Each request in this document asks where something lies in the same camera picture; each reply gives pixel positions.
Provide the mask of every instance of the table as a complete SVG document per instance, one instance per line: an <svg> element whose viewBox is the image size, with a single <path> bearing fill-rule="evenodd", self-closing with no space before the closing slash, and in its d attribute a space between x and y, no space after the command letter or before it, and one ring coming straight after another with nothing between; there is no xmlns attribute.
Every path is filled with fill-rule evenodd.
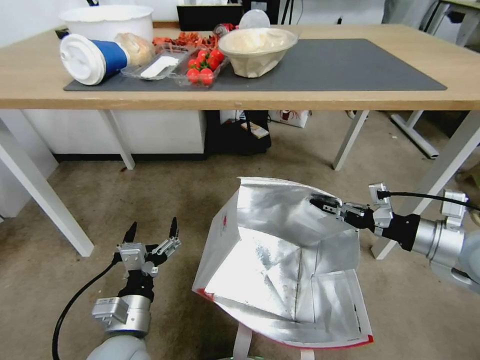
<svg viewBox="0 0 480 360"><path fill-rule="evenodd" d="M72 79L58 56L53 31L0 49L0 109L95 109L109 126L118 152L133 168L127 143L111 110L331 110L356 109L333 167L339 170L369 110L472 110L442 154L433 163L418 191L436 194L480 142L479 55L402 25L292 26L302 39L368 39L448 87L445 91L272 91L272 92L72 92L63 87ZM178 30L157 29L175 37ZM450 69L455 66L455 73ZM4 161L32 197L83 256L93 244L59 197L0 123L0 160ZM401 213L420 213L428 200L409 199ZM381 243L375 249L388 250Z"/></svg>
<svg viewBox="0 0 480 360"><path fill-rule="evenodd" d="M458 46L464 47L479 24L479 2L440 0L430 16L425 31L428 34L435 35L445 15L451 11L465 14L465 18L455 42ZM407 121L405 121L399 114L392 114L390 118L420 149L422 149L429 159L436 159L439 155L438 150L414 129L414 126L417 124L417 121L420 119L423 112L423 110L413 111Z"/></svg>

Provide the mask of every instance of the black cable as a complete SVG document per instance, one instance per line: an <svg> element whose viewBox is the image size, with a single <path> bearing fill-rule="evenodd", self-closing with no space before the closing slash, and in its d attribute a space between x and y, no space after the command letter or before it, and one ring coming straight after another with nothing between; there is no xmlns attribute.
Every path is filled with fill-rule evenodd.
<svg viewBox="0 0 480 360"><path fill-rule="evenodd" d="M304 14L304 0L301 0L301 11L300 11L300 16L298 17L298 20L296 21L297 25L299 24L303 14Z"/></svg>
<svg viewBox="0 0 480 360"><path fill-rule="evenodd" d="M60 360L59 357L59 335L60 335L60 328L62 327L62 323L64 322L65 316L69 312L70 308L74 304L75 300L78 299L78 297L85 291L87 290L90 285L92 285L94 282L96 282L98 279L100 279L103 275L109 272L111 268L114 267L116 263L121 261L117 256L113 258L111 261L111 264L107 266L105 270L103 270L101 273L99 273L97 276L95 276L92 280L87 282L80 290L77 291L75 295L70 299L68 304L65 306L63 311L60 314L60 317L58 318L56 325L55 325L55 330L53 331L53 337L51 339L51 356L53 357L53 360Z"/></svg>
<svg viewBox="0 0 480 360"><path fill-rule="evenodd" d="M290 3L290 19L288 19L288 25L292 25L292 14L294 13L294 0Z"/></svg>
<svg viewBox="0 0 480 360"><path fill-rule="evenodd" d="M405 196L405 197L413 197L413 198L426 198L426 199L440 200L440 201L446 201L448 203L463 205L467 208L474 209L480 212L480 207L475 206L469 202L449 199L447 197L437 196L437 195L428 195L428 194L421 194L416 192L390 192L390 191L377 191L377 195L380 200L383 198L388 198L392 196Z"/></svg>
<svg viewBox="0 0 480 360"><path fill-rule="evenodd" d="M285 8L283 9L283 15L281 16L281 25L285 24L285 18L287 17L287 12L289 11L290 0L285 1Z"/></svg>

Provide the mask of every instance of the box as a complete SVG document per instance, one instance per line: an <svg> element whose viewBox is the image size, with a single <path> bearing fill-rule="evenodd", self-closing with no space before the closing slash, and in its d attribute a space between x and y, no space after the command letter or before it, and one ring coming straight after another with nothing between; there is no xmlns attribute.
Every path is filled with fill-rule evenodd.
<svg viewBox="0 0 480 360"><path fill-rule="evenodd" d="M298 128L304 128L307 125L309 113L309 110L270 110L268 112L272 121Z"/></svg>

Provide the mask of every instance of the white bucket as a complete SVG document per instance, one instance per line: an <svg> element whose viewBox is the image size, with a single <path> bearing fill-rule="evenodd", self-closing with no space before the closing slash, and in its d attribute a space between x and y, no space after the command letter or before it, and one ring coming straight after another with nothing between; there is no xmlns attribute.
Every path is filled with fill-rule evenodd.
<svg viewBox="0 0 480 360"><path fill-rule="evenodd" d="M101 5L79 7L60 14L71 34L80 34L91 40L114 41L119 33L133 33L152 41L154 28L148 6Z"/></svg>

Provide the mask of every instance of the white cup lid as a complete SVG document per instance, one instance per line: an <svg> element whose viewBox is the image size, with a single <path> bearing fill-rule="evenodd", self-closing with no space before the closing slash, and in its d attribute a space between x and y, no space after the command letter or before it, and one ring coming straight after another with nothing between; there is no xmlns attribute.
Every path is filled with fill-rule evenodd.
<svg viewBox="0 0 480 360"><path fill-rule="evenodd" d="M96 85L105 76L107 65L102 52L84 36L65 36L60 43L60 58L65 69L79 83Z"/></svg>

